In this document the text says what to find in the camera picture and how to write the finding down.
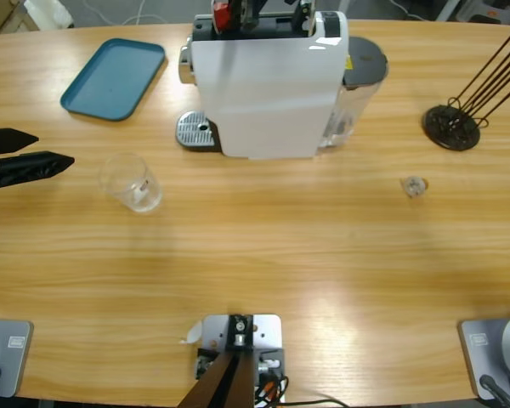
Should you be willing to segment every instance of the wood grain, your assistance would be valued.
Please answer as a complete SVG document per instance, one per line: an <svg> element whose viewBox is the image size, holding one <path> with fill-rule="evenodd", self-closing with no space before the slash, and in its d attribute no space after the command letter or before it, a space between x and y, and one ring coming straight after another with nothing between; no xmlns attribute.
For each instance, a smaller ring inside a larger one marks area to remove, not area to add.
<svg viewBox="0 0 510 408"><path fill-rule="evenodd" d="M181 150L175 122L197 109L179 82L187 25L0 36L0 128L25 151L76 164L0 190L0 319L35 331L20 394L175 405L195 380L180 345L204 315L276 313L289 399L352 405L472 398L456 325L510 315L510 100L474 150L422 133L510 27L353 21L390 74L343 148L313 160L248 161ZM167 66L123 122L71 115L59 98L105 40L162 44ZM158 210L106 197L110 155L140 154ZM412 200L400 180L429 182Z"/></svg>

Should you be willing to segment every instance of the blue tray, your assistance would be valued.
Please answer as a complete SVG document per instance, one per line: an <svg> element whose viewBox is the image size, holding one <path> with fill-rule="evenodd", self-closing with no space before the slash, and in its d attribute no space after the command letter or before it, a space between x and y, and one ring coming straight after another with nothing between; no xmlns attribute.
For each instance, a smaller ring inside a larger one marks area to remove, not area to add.
<svg viewBox="0 0 510 408"><path fill-rule="evenodd" d="M65 90L60 104L70 112L110 121L134 112L162 65L157 44L112 38L104 42Z"/></svg>

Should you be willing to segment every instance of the small clear object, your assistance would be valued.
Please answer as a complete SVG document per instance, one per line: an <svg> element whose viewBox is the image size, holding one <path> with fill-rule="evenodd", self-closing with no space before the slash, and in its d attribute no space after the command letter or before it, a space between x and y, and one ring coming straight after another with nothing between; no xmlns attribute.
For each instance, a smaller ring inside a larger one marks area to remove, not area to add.
<svg viewBox="0 0 510 408"><path fill-rule="evenodd" d="M144 159L132 153L110 157L100 169L102 190L136 213L155 209L162 199L157 183Z"/></svg>

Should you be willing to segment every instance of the white coffee machine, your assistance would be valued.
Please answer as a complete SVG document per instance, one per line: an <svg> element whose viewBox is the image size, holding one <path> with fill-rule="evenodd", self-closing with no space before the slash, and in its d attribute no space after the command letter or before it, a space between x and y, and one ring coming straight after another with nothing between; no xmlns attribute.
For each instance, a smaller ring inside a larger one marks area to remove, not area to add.
<svg viewBox="0 0 510 408"><path fill-rule="evenodd" d="M212 2L213 14L195 17L179 75L196 84L204 111L179 119L183 147L252 159L316 153L343 82L346 17L316 12L315 0L260 14L265 3Z"/></svg>

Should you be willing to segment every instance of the red part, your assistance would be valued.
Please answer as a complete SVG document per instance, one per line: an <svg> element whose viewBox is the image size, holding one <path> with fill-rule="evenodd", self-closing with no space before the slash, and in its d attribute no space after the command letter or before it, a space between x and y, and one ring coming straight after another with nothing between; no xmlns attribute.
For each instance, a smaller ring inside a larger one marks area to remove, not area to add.
<svg viewBox="0 0 510 408"><path fill-rule="evenodd" d="M218 32L225 31L230 24L230 8L227 3L215 2L213 4L213 19L215 21L215 29Z"/></svg>

